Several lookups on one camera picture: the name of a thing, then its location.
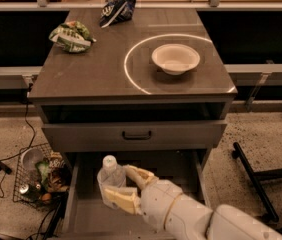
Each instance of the crumpled bag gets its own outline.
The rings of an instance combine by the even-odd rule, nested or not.
[[[69,53],[85,52],[96,42],[89,30],[79,21],[60,24],[50,33],[49,39]]]
[[[101,12],[100,27],[131,20],[135,3],[136,0],[112,0],[107,3]]]

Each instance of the bowl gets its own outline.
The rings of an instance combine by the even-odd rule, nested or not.
[[[40,149],[30,148],[22,153],[21,165],[22,167],[31,172],[36,171],[35,165],[44,159],[44,155]]]
[[[199,64],[200,55],[187,45],[165,44],[153,51],[152,60],[167,74],[181,75]]]

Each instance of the plastic bottle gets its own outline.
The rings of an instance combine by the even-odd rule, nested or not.
[[[107,155],[103,158],[103,165],[97,176],[103,203],[112,209],[118,207],[112,203],[104,195],[104,187],[125,187],[126,186],[126,174],[124,168],[117,163],[117,160],[112,155]]]

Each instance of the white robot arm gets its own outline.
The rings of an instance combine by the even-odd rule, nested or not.
[[[215,211],[185,195],[180,187],[153,173],[124,166],[127,176],[141,189],[105,189],[106,197],[123,210],[141,215],[157,231],[166,230],[177,240],[282,240],[282,235],[229,205]]]

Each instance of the gray tabletop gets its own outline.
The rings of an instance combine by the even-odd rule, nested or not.
[[[235,95],[236,89],[195,9],[135,9],[131,21],[100,28],[101,9],[71,9],[97,40],[85,53],[54,45],[30,94],[32,101],[178,95]],[[200,54],[195,70],[162,72],[155,48],[181,43]]]

